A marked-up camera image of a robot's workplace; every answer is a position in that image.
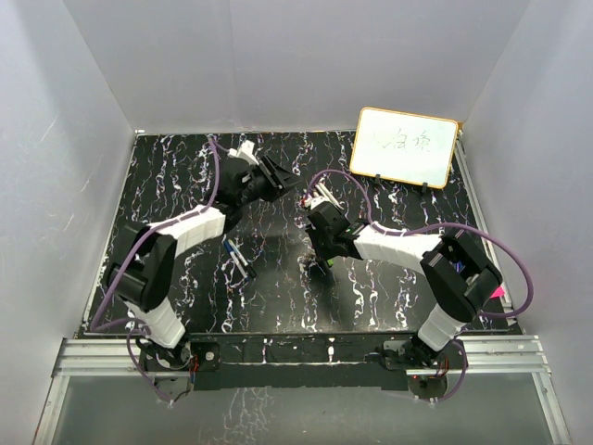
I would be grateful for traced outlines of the white pen peach cap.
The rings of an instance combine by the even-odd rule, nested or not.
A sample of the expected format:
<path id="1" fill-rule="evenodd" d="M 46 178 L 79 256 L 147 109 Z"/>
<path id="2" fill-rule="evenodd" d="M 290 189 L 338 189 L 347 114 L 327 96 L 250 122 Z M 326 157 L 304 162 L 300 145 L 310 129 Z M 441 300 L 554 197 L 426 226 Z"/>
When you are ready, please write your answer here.
<path id="1" fill-rule="evenodd" d="M 317 183 L 315 185 L 315 188 L 321 196 L 329 200 L 335 207 L 342 209 L 339 201 L 334 197 L 331 191 L 324 184 Z"/>

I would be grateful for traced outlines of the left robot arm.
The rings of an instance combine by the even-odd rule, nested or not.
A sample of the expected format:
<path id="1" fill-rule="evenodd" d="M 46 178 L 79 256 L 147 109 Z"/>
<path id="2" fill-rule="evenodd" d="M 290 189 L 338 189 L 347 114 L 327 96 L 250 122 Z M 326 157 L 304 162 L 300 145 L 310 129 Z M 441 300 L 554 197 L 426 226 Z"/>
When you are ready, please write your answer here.
<path id="1" fill-rule="evenodd" d="M 205 205 L 164 222 L 129 222 L 119 232 L 104 273 L 107 294 L 119 297 L 148 329 L 147 338 L 160 347 L 158 357 L 170 369 L 183 369 L 192 355 L 168 298 L 177 257 L 228 234 L 252 202 L 273 202 L 299 182 L 298 175 L 267 156 L 230 158 L 219 167 Z"/>

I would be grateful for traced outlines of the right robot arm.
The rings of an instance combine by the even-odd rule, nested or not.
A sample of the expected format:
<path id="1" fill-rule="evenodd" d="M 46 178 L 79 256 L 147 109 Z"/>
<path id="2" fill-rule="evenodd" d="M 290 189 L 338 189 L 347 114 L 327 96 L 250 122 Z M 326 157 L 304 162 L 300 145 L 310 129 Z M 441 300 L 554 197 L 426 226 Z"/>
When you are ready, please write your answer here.
<path id="1" fill-rule="evenodd" d="M 442 235 L 384 235 L 368 222 L 350 221 L 326 198 L 309 198 L 305 208 L 306 232 L 319 259 L 385 261 L 426 278 L 435 306 L 409 340 L 395 350 L 382 345 L 372 355 L 385 368 L 437 366 L 446 357 L 446 346 L 502 284 L 498 268 L 462 229 Z"/>

